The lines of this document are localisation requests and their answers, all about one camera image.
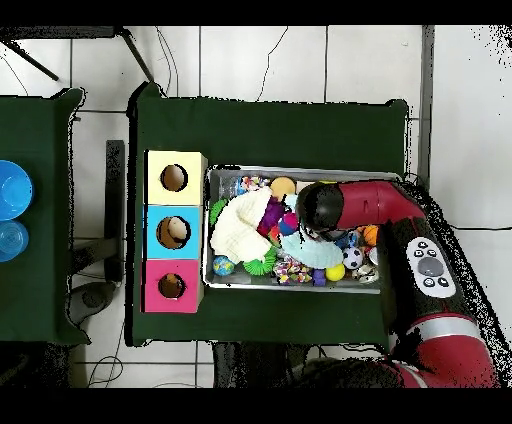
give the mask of shape sorter box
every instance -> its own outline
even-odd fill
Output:
[[[177,217],[184,221],[189,231],[188,239],[178,249],[169,249],[158,241],[157,229],[165,218]],[[147,259],[196,259],[200,260],[202,246],[202,206],[148,206]]]
[[[184,283],[183,294],[167,298],[159,288],[160,280],[168,274],[178,276]],[[203,297],[200,261],[190,259],[148,260],[144,290],[143,312],[196,313]]]
[[[148,204],[170,206],[199,206],[203,204],[204,178],[208,161],[199,152],[148,150],[146,172]],[[166,189],[162,173],[175,165],[184,174],[183,187],[178,191]]]

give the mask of blue cup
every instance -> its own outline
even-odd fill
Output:
[[[23,252],[28,244],[28,232],[18,221],[0,222],[0,262],[7,262]]]
[[[32,201],[33,187],[22,167],[0,160],[0,221],[20,216]]]

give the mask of green tablecloth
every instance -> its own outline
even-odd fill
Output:
[[[128,278],[132,292],[127,293],[127,326],[132,327],[135,342],[198,339],[387,345],[378,295],[207,287],[197,314],[141,313],[143,152],[200,151],[210,165],[402,175],[407,113],[402,100],[357,105],[163,99],[157,85],[143,84],[129,107],[128,180],[133,185],[128,221],[134,228],[128,228],[127,261],[137,260]]]
[[[19,217],[27,249],[0,263],[0,340],[78,344],[85,333],[66,318],[70,265],[70,116],[82,99],[71,89],[52,99],[0,96],[0,159],[22,166],[34,184],[31,206]]]

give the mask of blue box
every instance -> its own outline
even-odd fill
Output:
[[[190,237],[179,249],[168,249],[160,244],[156,231],[167,217],[179,217],[190,228]],[[199,259],[202,240],[202,208],[200,206],[148,206],[148,259]]]

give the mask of metal tray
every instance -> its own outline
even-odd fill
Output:
[[[242,264],[238,264],[232,274],[218,276],[213,272],[214,253],[209,244],[209,209],[221,197],[229,197],[229,183],[236,177],[259,176],[262,178],[274,179],[276,177],[290,177],[294,181],[359,181],[371,179],[396,180],[400,179],[397,174],[386,172],[359,172],[359,171],[334,171],[321,169],[301,168],[270,168],[261,166],[233,166],[237,169],[221,169],[211,166],[206,172],[208,184],[205,187],[209,190],[209,199],[205,202],[204,218],[204,242],[202,278],[210,287],[222,289],[264,289],[264,290],[288,290],[288,291],[312,291],[325,292],[332,290],[346,293],[380,293],[380,280],[369,284],[362,284],[356,280],[343,279],[338,282],[327,282],[326,286],[315,287],[311,283],[301,285],[280,285],[275,278],[267,276],[253,276],[248,274]]]

